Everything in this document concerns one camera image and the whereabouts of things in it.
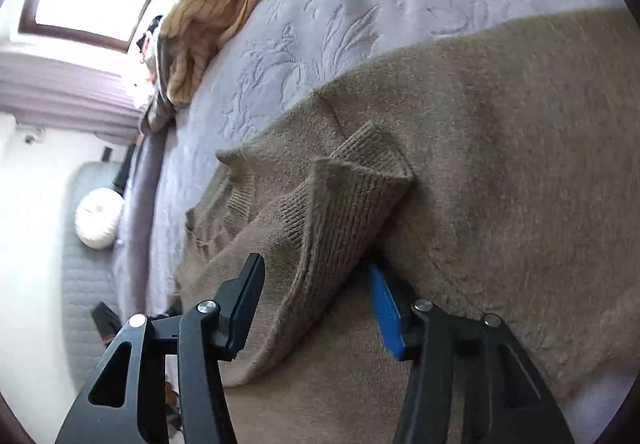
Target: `white round pillow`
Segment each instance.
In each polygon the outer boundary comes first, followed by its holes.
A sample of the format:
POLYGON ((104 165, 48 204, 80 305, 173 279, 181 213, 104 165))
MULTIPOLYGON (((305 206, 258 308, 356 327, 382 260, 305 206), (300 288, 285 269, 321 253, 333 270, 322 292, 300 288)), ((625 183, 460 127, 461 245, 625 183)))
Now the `white round pillow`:
POLYGON ((85 196, 76 209, 76 233, 92 249, 113 245, 124 199, 109 188, 98 188, 85 196))

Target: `bed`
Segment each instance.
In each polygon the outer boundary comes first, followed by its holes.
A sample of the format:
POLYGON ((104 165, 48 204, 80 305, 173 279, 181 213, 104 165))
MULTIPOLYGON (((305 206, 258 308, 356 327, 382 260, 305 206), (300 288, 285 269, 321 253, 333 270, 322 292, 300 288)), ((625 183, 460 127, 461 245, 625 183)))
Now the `bed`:
POLYGON ((76 209, 87 193, 111 186, 120 164, 88 162, 71 179, 64 205, 62 237, 62 331, 69 373, 80 390, 104 352, 91 310, 104 302, 116 306, 111 280, 112 251, 94 250, 76 234, 76 209))
POLYGON ((471 34, 505 20, 623 0, 260 0, 210 63, 189 108, 136 153, 116 244, 121 314, 163 312, 174 290, 184 214, 217 150, 267 127, 310 90, 380 53, 471 34))

